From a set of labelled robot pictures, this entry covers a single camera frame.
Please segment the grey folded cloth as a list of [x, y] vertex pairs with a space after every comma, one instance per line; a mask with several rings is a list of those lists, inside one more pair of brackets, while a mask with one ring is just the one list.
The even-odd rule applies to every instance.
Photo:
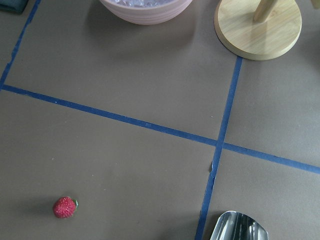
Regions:
[[27, 4], [28, 0], [0, 0], [0, 10], [21, 14]]

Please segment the red strawberry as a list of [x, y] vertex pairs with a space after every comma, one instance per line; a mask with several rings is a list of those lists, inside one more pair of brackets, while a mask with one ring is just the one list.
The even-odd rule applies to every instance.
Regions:
[[53, 205], [52, 211], [58, 219], [68, 219], [74, 215], [78, 208], [78, 201], [70, 196], [60, 197]]

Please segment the steel ice scoop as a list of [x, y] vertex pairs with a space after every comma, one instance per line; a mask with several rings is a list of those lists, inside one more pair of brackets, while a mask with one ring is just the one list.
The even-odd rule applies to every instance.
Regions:
[[226, 211], [217, 220], [210, 240], [268, 240], [268, 232], [250, 216]]

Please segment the wooden cup stand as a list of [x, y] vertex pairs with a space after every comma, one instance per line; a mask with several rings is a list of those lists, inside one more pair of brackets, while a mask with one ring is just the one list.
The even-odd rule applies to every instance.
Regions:
[[221, 0], [214, 29], [235, 55], [265, 61], [284, 55], [296, 44], [302, 15], [294, 0]]

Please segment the pink bowl of ice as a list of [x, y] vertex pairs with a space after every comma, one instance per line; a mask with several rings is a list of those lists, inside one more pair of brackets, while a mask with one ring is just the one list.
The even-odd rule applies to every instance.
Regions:
[[172, 0], [162, 5], [150, 7], [125, 6], [111, 0], [100, 0], [100, 2], [114, 15], [127, 22], [137, 25], [156, 25], [181, 14], [192, 0]]

